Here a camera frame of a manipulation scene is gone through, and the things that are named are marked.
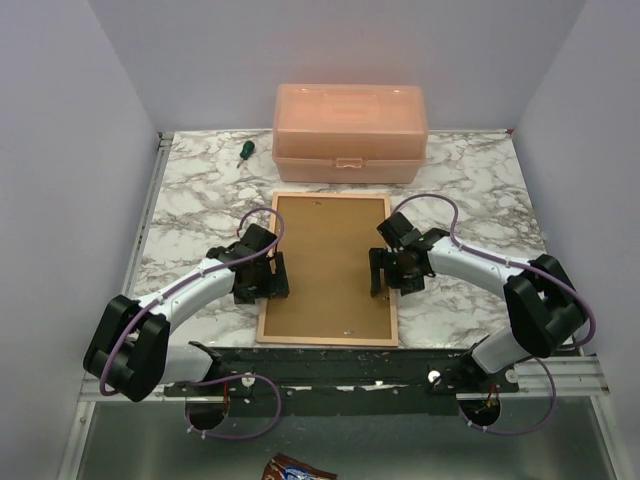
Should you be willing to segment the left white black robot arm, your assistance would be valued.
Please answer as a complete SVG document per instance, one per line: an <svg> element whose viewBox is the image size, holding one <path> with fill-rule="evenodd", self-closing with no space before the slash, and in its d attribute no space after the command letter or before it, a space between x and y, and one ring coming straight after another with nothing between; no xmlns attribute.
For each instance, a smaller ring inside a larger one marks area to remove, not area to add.
<svg viewBox="0 0 640 480"><path fill-rule="evenodd" d="M284 231L251 224L228 247L214 247L197 266L140 299L111 299L83 360L103 396L122 394L139 402L163 383L186 381L201 395L214 393L220 368L204 354L188 362L169 354L169 340L181 324L227 295L237 304L285 298L289 285L284 254L277 250Z"/></svg>

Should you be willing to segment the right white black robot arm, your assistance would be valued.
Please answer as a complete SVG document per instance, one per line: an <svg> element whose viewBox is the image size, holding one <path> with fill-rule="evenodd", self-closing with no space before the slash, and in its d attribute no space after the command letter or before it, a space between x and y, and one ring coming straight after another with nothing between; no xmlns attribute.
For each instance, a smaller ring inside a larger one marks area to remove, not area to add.
<svg viewBox="0 0 640 480"><path fill-rule="evenodd" d="M547 358L588 317L561 264L552 256L510 260L465 245L454 234L420 232L400 212L377 227L386 245L369 250L370 294L387 287L400 295L425 289L425 279L446 275L486 290L506 303L509 325L474 345L460 367L460 379L480 392L497 372L530 357Z"/></svg>

